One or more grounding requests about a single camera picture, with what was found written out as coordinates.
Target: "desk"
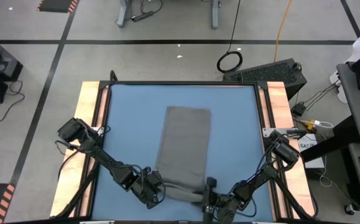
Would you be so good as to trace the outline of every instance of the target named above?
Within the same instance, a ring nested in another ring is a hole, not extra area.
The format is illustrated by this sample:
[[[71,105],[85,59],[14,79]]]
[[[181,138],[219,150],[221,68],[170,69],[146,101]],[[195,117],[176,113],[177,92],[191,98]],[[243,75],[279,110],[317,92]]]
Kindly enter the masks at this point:
[[[132,0],[120,0],[120,12],[118,21],[116,24],[118,27],[123,27],[126,23],[126,19],[131,15],[131,1]],[[211,0],[211,28],[218,28],[218,8],[219,0]]]
[[[352,115],[333,128],[334,137],[304,150],[302,155],[305,162],[348,147],[350,143],[360,142],[360,90],[358,90],[356,74],[346,64],[337,65],[337,71]]]
[[[108,89],[102,88],[99,91],[99,82],[84,82],[80,91],[78,100],[78,106],[76,108],[75,117],[83,119],[89,125],[92,123],[95,126],[101,126],[103,123],[103,112],[107,102]],[[288,105],[285,87],[283,83],[269,82],[268,91],[270,98],[270,107],[274,115],[275,126],[277,128],[290,128],[293,126],[292,116],[290,114],[290,108]],[[265,123],[269,123],[268,110],[265,104],[264,91],[259,92]],[[298,149],[297,141],[294,139],[290,140],[290,144]],[[67,158],[73,151],[67,150]],[[62,211],[65,205],[70,201],[73,194],[77,191],[80,185],[80,178],[83,172],[83,166],[85,164],[85,155],[77,154],[71,158],[68,163],[64,166],[60,180],[58,181],[57,191],[55,193],[54,202],[52,205],[51,215],[56,215]],[[88,170],[93,165],[93,161],[88,164]],[[307,178],[305,177],[305,171],[303,168],[302,161],[295,165],[295,167],[286,172],[286,181],[289,190],[293,193],[294,197],[298,200],[299,204],[306,210],[310,215],[314,214],[313,204],[310,197],[310,190],[308,188]],[[277,187],[277,200],[279,201],[280,216],[283,218],[287,217],[287,211],[285,207],[284,197]],[[88,199],[90,197],[90,186],[83,196],[81,208],[78,208],[81,216],[87,215],[89,204]]]

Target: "wire bundle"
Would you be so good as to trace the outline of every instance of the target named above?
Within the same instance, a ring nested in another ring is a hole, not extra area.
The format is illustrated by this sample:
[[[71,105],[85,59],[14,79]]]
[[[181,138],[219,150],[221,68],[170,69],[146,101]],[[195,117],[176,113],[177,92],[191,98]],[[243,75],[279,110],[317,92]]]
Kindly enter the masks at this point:
[[[328,86],[327,88],[325,88],[324,90],[318,91],[316,92],[311,98],[303,101],[302,103],[309,103],[307,105],[305,105],[307,111],[309,111],[315,103],[319,102],[326,94],[328,94],[332,89],[335,89],[337,87],[339,87],[341,84],[337,84],[339,82],[339,80],[337,80],[334,84]]]
[[[15,84],[15,83],[19,83],[19,84],[20,84],[17,91],[15,91],[15,90],[12,89],[12,86],[13,86],[13,84]],[[24,83],[23,83],[22,81],[20,81],[20,80],[14,81],[14,82],[12,82],[12,83],[9,85],[9,89],[10,89],[10,91],[13,92],[13,93],[6,93],[6,95],[7,95],[7,96],[21,95],[21,98],[20,98],[19,100],[15,101],[15,102],[13,102],[13,104],[12,104],[10,107],[8,107],[8,109],[7,109],[7,111],[5,112],[4,116],[0,119],[0,122],[3,121],[4,119],[6,119],[6,116],[7,116],[8,112],[10,112],[11,108],[12,108],[14,105],[20,103],[22,100],[25,99],[25,95],[24,95],[23,93],[21,93],[21,90],[22,90],[22,87],[23,87],[23,86],[24,86]]]

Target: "gray cloth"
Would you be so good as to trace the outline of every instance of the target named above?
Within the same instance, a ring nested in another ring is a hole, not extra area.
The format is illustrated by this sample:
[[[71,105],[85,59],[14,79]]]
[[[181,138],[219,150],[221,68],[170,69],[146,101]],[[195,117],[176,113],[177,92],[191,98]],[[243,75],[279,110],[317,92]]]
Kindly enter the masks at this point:
[[[210,110],[169,106],[166,110],[156,169],[166,195],[185,202],[201,202],[205,186]]]

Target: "cable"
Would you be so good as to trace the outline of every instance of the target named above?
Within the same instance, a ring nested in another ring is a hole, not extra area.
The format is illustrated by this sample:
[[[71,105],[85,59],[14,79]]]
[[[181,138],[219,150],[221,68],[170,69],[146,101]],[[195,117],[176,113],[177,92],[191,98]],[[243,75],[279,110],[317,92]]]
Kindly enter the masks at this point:
[[[251,197],[251,198],[252,198],[252,202],[253,202],[253,206],[254,206],[254,213],[253,213],[253,215],[246,215],[246,214],[241,213],[241,212],[236,212],[236,214],[242,215],[242,216],[248,217],[248,218],[253,218],[253,217],[255,217],[255,215],[257,215],[257,205],[256,205],[256,202],[254,201],[254,198],[253,198],[253,197]]]
[[[298,150],[296,150],[295,152],[298,154],[298,157],[301,158],[304,170],[307,170],[307,169],[305,168],[305,162],[304,162],[304,158],[303,158],[303,156],[302,156],[302,153],[301,153],[300,151],[298,151]],[[311,198],[312,198],[313,203],[315,204],[315,208],[316,208],[315,213],[314,213],[314,215],[312,216],[312,218],[315,219],[315,218],[318,216],[318,212],[319,212],[318,203],[316,202],[315,197],[314,197],[314,195],[312,194],[312,191],[311,191],[311,190],[310,190],[310,195],[311,195]]]
[[[350,196],[348,196],[346,193],[343,192],[343,190],[341,190],[341,188],[336,184],[336,182],[334,182],[333,180],[331,180],[329,177],[327,176],[324,176],[324,178],[330,180],[330,182],[346,197],[348,198],[352,203],[353,205],[357,206],[358,209],[360,209],[360,205],[358,203],[356,203]]]
[[[323,137],[323,139],[326,141],[326,140],[328,140],[326,137],[324,137],[324,135],[322,135],[322,134],[319,134],[319,133],[317,133],[318,135],[320,135],[321,137]],[[326,174],[326,171],[327,171],[327,169],[326,169],[326,162],[327,162],[327,155],[325,155],[325,161],[324,161],[324,163],[323,163],[323,165],[324,165],[324,171],[323,171],[323,174],[321,174],[320,176],[319,176],[319,182],[320,182],[320,184],[323,186],[323,187],[331,187],[331,185],[332,185],[332,182],[330,182],[330,185],[325,185],[325,184],[323,184],[323,182],[322,182],[322,178],[324,178],[325,177],[325,174]]]
[[[318,123],[314,123],[314,122],[311,122],[311,121],[304,121],[304,120],[300,120],[300,119],[297,119],[295,117],[292,117],[294,120],[296,121],[299,121],[299,122],[303,122],[303,123],[308,123],[308,124],[314,124],[314,125],[317,125],[321,128],[334,128],[334,125],[329,123],[329,122],[326,122],[326,121],[317,121]]]
[[[315,199],[314,195],[312,194],[312,191],[310,191],[310,195],[312,198],[312,202],[314,203],[314,207],[315,207],[315,213],[312,216],[312,218],[316,219],[316,217],[318,216],[318,213],[319,213],[318,203],[316,202],[316,199]]]
[[[162,183],[163,185],[163,197],[162,199],[160,199],[157,203],[160,203],[160,202],[163,202],[163,200],[165,200],[166,198],[166,185],[163,183],[163,180],[162,178],[159,176],[159,175],[156,175],[154,172],[153,174],[156,176],[156,178],[158,178],[160,180],[160,182]]]
[[[20,83],[21,85],[20,85],[18,91],[15,91],[15,90],[12,89],[12,85],[13,85],[14,83],[17,83],[17,82]],[[24,85],[24,83],[23,83],[22,81],[19,81],[19,80],[14,81],[14,82],[12,82],[12,83],[10,84],[9,89],[10,89],[10,91],[12,91],[13,93],[6,93],[6,95],[8,95],[8,96],[21,95],[22,98],[19,99],[19,100],[17,100],[17,101],[15,101],[10,107],[8,107],[6,113],[5,113],[4,116],[0,119],[0,122],[3,121],[4,119],[6,119],[6,116],[7,116],[8,112],[11,110],[11,108],[12,108],[14,105],[18,104],[19,102],[21,102],[22,100],[25,99],[25,95],[24,95],[23,93],[21,93],[21,90],[22,90],[22,86],[23,86],[23,85]]]
[[[293,106],[292,109],[291,109],[292,113],[293,113],[294,107],[297,105],[298,93],[299,93],[299,92],[300,92],[300,91],[297,91],[296,102],[295,102],[294,106]]]
[[[79,151],[75,151],[74,153],[72,153],[72,155],[68,156],[63,163],[60,166],[60,169],[58,170],[58,180],[60,180],[60,175],[61,175],[61,171],[63,169],[63,166],[70,160],[70,158],[72,158],[73,156],[75,156]]]
[[[238,14],[239,14],[239,7],[240,7],[240,5],[241,5],[241,0],[238,0],[238,7],[236,8],[235,22],[234,22],[234,27],[233,27],[233,29],[232,29],[232,36],[231,36],[231,41],[229,42],[228,50],[227,50],[227,52],[226,52],[223,56],[221,56],[221,57],[218,59],[218,62],[217,62],[217,69],[218,69],[221,73],[235,72],[236,70],[238,70],[238,69],[241,67],[241,65],[242,65],[242,63],[243,63],[243,57],[242,57],[242,54],[241,54],[240,52],[238,52],[238,51],[232,51],[232,52],[230,52],[231,46],[232,46],[232,41],[233,41],[233,39],[234,39],[236,21],[238,20]],[[232,54],[237,55],[237,56],[239,57],[239,62],[238,62],[238,64],[237,64],[235,67],[233,67],[233,68],[231,68],[231,69],[228,69],[228,70],[223,70],[223,69],[221,69],[221,61],[222,61],[224,58],[226,58],[228,55],[232,55]]]
[[[317,142],[322,142],[321,140],[317,140],[317,139],[311,139],[310,137],[308,137],[307,135],[304,135],[303,137],[306,137],[306,138],[308,138],[309,140],[311,140],[311,141],[317,141]]]
[[[65,155],[64,152],[61,151],[60,147],[58,146],[58,143],[60,144],[63,144],[64,145],[64,142],[61,142],[61,141],[55,141],[54,144],[56,145],[58,151],[60,151],[61,155]]]
[[[105,125],[105,126],[99,127],[98,130],[97,130],[97,133],[101,130],[101,128],[104,128],[104,132],[99,135],[101,137],[104,136],[106,133],[111,131],[111,127],[109,127],[108,125]]]
[[[285,23],[285,20],[286,20],[286,17],[287,17],[287,13],[289,12],[289,8],[290,8],[291,4],[292,4],[292,0],[289,0],[289,2],[287,4],[287,7],[286,7],[284,18],[282,19],[282,23],[280,24],[280,27],[279,27],[277,41],[276,41],[276,44],[275,44],[274,62],[276,62],[276,60],[277,60],[277,52],[278,52],[278,44],[279,44],[280,33],[282,32],[282,28],[284,26],[284,23]]]
[[[144,12],[144,0],[140,0],[141,6],[140,6],[140,11],[142,14],[145,14]],[[152,11],[153,13],[159,12],[161,9],[163,8],[163,1],[160,0],[160,7],[156,10],[156,11]]]
[[[308,100],[305,100],[304,103],[310,101],[312,98],[314,98],[317,94],[321,93],[321,92],[325,92],[327,91],[327,89],[331,88],[333,85],[335,85],[339,80],[337,80],[334,84],[331,84],[330,86],[326,87],[324,90],[322,91],[318,91],[316,92],[311,98],[309,98]]]
[[[326,94],[328,94],[328,93],[330,92],[330,90],[332,90],[332,89],[334,89],[334,88],[337,88],[337,87],[339,87],[339,85],[333,86],[332,88],[330,88],[329,90],[327,90],[327,92],[324,93],[321,97],[319,97],[319,98],[317,98],[317,99],[314,99],[309,105],[307,105],[307,107],[310,106],[310,105],[311,105],[311,106],[310,106],[309,108],[307,108],[306,110],[309,111],[309,110],[313,107],[313,105],[314,105],[315,103],[317,103],[318,101],[320,101]]]
[[[215,213],[218,213],[218,211],[217,211],[217,208],[216,208],[216,207],[213,207],[213,218],[214,218],[217,222],[219,222],[217,216],[215,216]]]

